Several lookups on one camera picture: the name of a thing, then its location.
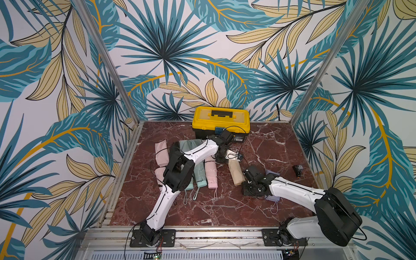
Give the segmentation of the beige sleeved umbrella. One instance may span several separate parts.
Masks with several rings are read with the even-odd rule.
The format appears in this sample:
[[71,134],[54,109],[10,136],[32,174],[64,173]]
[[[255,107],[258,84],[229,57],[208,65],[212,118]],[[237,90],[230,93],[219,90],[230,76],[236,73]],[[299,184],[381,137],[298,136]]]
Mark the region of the beige sleeved umbrella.
[[228,166],[231,173],[231,177],[235,186],[241,185],[245,181],[245,176],[242,172],[240,163],[238,160],[228,160]]

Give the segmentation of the lavender sleeved umbrella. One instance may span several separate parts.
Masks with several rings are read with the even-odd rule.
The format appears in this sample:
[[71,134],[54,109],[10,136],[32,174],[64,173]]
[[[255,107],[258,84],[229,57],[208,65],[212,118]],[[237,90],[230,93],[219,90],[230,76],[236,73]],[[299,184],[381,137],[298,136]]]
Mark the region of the lavender sleeved umbrella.
[[[276,175],[278,177],[280,176],[279,173],[274,172],[274,171],[271,171],[271,170],[265,170],[265,173],[266,173],[266,175],[268,175],[268,174],[274,174],[274,175]],[[267,195],[265,197],[265,199],[277,203],[277,202],[280,201],[281,198],[280,197],[277,197],[277,196],[274,196],[274,195]]]

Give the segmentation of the pink sleeved umbrella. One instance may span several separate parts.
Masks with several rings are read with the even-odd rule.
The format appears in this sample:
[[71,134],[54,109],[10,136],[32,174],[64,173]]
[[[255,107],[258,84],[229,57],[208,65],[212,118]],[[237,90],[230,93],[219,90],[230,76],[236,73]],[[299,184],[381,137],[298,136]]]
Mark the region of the pink sleeved umbrella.
[[208,188],[217,189],[218,177],[217,177],[217,167],[216,167],[215,161],[205,162],[205,173],[206,173],[206,180],[208,183]]

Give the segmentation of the mint umbrella sleeve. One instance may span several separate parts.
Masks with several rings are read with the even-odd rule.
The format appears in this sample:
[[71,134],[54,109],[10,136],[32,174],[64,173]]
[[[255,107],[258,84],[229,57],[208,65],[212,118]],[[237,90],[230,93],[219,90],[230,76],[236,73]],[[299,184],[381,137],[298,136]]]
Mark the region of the mint umbrella sleeve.
[[179,148],[182,152],[188,153],[188,151],[200,146],[202,143],[201,139],[182,140],[179,142]]

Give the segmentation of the mint sleeved umbrella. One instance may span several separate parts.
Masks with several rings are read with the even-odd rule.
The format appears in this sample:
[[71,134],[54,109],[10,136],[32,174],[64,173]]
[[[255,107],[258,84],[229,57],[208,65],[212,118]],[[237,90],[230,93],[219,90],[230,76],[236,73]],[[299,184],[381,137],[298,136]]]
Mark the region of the mint sleeved umbrella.
[[193,183],[193,178],[191,178],[189,184],[187,185],[187,187],[185,188],[185,191],[188,190],[193,190],[194,189],[194,183]]
[[204,163],[201,162],[194,168],[194,178],[195,182],[197,184],[197,187],[205,187],[208,185],[207,178],[206,178],[206,172],[205,172],[205,166]]

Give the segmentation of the pink umbrella sleeve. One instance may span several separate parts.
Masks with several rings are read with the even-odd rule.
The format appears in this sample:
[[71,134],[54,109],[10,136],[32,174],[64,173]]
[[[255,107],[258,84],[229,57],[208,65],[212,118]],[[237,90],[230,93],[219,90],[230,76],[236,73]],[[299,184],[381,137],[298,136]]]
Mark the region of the pink umbrella sleeve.
[[169,163],[169,152],[166,140],[155,144],[156,163],[159,167],[165,167]]

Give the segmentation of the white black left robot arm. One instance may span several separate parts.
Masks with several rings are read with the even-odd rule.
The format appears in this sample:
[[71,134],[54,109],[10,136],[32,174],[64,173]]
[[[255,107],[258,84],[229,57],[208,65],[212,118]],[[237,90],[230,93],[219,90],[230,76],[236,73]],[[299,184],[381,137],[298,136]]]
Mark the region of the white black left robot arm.
[[171,153],[163,174],[159,198],[149,216],[139,226],[146,245],[154,246],[159,242],[167,214],[177,196],[189,185],[195,166],[208,158],[219,158],[227,151],[233,138],[233,133],[224,130],[220,135],[209,136],[190,151],[178,150]]

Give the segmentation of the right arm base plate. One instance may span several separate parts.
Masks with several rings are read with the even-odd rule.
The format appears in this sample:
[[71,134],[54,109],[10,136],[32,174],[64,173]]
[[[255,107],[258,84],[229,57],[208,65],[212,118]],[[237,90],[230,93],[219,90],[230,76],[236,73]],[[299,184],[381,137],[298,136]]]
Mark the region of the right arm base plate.
[[263,243],[266,247],[289,247],[308,245],[306,238],[294,238],[288,231],[281,229],[262,229]]

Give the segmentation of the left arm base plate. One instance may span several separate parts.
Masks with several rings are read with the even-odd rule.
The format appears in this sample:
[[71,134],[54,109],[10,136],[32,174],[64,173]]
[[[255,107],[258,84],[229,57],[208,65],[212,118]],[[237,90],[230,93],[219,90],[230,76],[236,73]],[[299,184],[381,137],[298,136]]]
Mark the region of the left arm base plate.
[[173,248],[176,240],[175,229],[163,229],[157,232],[137,229],[133,231],[130,241],[131,248],[167,247]]

